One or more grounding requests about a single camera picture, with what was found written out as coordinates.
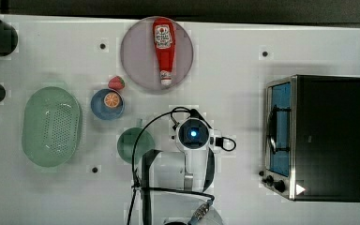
green object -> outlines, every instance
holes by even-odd
[[[22,128],[22,150],[41,167],[68,161],[81,138],[82,109],[59,87],[45,87],[28,100]]]
[[[134,143],[136,142],[137,136],[143,130],[140,128],[142,125],[139,123],[139,127],[134,127],[126,130],[119,137],[118,143],[116,145],[119,156],[131,164],[131,156],[133,151]],[[143,154],[148,152],[151,149],[155,148],[155,142],[153,137],[147,130],[142,133],[139,141],[137,142],[136,154],[134,156],[134,163],[137,164],[142,158]]]

oven window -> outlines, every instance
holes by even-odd
[[[291,84],[289,82],[272,87],[271,110],[274,107],[283,110],[291,108]],[[290,113],[279,111],[273,116],[277,117],[277,151],[275,154],[270,151],[270,171],[289,176]]]

microwave oven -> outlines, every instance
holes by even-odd
[[[266,85],[265,187],[292,201],[360,202],[360,78]]]

green bowl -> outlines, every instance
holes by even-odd
[[[116,144],[119,156],[127,163],[131,164],[131,156],[133,151],[134,143],[136,142],[137,136],[142,131],[139,127],[134,127],[126,130],[119,137],[118,143]],[[146,130],[142,133],[139,141],[137,142],[136,154],[134,156],[134,163],[137,164],[142,158],[143,154],[151,149],[155,148],[155,142],[150,133]]]

pink fruit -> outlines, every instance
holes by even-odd
[[[116,76],[110,80],[108,87],[119,91],[125,87],[125,82],[120,76]]]

